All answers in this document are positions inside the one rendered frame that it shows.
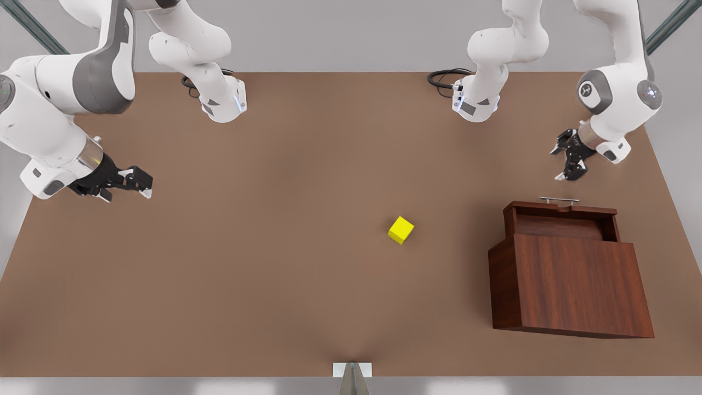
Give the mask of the dark wooden cabinet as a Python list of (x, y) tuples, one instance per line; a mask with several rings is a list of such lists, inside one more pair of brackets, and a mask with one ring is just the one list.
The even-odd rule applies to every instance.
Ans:
[(652, 339), (634, 245), (516, 234), (489, 250), (496, 329)]

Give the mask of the yellow cube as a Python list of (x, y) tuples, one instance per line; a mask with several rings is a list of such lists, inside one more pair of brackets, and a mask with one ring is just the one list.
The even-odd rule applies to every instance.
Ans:
[(411, 235), (414, 227), (413, 223), (410, 223), (406, 218), (397, 217), (389, 228), (388, 236), (399, 245), (403, 245), (409, 235)]

